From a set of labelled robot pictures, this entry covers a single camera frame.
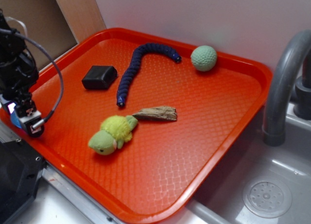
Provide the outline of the black robot base box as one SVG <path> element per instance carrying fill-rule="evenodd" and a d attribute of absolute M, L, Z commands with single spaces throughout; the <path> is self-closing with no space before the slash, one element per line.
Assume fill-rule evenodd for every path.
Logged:
<path fill-rule="evenodd" d="M 10 224 L 36 198 L 44 157 L 22 139 L 0 144 L 0 222 Z"/>

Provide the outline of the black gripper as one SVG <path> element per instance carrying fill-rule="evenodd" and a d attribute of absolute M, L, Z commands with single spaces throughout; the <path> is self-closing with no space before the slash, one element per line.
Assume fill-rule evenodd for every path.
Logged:
<path fill-rule="evenodd" d="M 21 128 L 32 138 L 38 138 L 44 133 L 44 120 L 37 110 L 29 86 L 13 89 L 3 89 L 0 98 L 1 107 L 10 116 L 13 123 L 14 111 L 19 117 Z"/>

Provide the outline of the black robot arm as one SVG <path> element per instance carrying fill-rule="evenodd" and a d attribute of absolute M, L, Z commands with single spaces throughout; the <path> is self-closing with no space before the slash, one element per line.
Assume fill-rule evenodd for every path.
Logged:
<path fill-rule="evenodd" d="M 12 123 L 29 136 L 37 138 L 44 126 L 36 129 L 41 113 L 32 100 L 30 88 L 36 84 L 39 74 L 35 60 L 24 39 L 17 36 L 3 13 L 0 14 L 0 104 L 11 116 Z"/>

